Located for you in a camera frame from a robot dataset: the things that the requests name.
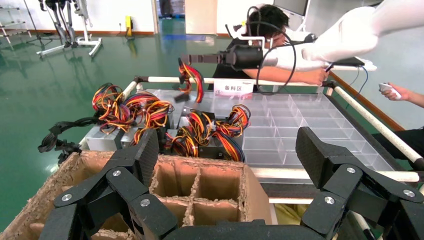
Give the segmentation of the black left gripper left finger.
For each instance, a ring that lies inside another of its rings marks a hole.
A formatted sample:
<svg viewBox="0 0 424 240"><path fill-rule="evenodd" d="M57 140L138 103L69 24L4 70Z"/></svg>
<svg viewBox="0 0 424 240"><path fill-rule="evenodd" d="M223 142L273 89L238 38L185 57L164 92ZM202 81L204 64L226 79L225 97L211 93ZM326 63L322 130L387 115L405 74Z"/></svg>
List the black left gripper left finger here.
<svg viewBox="0 0 424 240"><path fill-rule="evenodd" d="M89 240L120 214L138 240L163 240L178 228L178 220L149 191L158 154L153 129L137 145L115 151L99 173L56 197L40 239Z"/></svg>

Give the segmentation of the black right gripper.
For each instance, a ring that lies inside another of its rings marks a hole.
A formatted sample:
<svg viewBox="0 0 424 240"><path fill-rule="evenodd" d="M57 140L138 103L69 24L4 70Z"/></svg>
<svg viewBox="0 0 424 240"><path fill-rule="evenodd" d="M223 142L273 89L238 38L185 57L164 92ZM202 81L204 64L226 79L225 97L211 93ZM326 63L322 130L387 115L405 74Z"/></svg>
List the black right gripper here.
<svg viewBox="0 0 424 240"><path fill-rule="evenodd" d="M258 69L263 60L263 50L258 46L236 44L214 54L184 54L180 63L222 64L234 70Z"/></svg>

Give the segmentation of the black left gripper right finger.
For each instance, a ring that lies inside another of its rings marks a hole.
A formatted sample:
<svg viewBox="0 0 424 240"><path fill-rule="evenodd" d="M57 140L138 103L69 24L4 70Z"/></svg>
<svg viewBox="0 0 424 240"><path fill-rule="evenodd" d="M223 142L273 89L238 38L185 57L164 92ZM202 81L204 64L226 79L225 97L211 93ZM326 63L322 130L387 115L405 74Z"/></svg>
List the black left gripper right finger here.
<svg viewBox="0 0 424 240"><path fill-rule="evenodd" d="M415 188L365 166L346 147L321 141L309 127L297 132L295 151L319 194L301 225L332 239L349 211L383 227L385 240L424 237L424 197Z"/></svg>

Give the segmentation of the person hand holding controller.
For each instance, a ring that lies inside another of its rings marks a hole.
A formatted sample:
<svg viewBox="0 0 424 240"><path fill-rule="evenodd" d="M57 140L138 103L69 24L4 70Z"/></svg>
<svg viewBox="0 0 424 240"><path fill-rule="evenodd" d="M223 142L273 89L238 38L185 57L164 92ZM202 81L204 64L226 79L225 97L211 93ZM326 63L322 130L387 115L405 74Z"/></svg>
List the person hand holding controller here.
<svg viewBox="0 0 424 240"><path fill-rule="evenodd" d="M381 91L381 94L386 97L387 99L391 100L391 101L409 101L410 100L410 95L411 95L411 91L400 87L398 85L395 85L394 83L388 82L387 83L389 86L391 86L391 89L386 89Z"/></svg>

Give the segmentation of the bare person hand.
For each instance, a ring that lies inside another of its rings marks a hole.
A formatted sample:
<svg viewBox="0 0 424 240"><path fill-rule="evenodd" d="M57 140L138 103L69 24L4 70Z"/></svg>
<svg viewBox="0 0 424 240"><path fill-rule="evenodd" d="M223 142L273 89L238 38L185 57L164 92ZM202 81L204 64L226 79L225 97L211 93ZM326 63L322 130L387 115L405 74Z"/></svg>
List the bare person hand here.
<svg viewBox="0 0 424 240"><path fill-rule="evenodd" d="M306 72L297 72L296 74L300 82L317 86L322 86L323 82L325 82L329 76L329 72L325 71L323 68Z"/></svg>

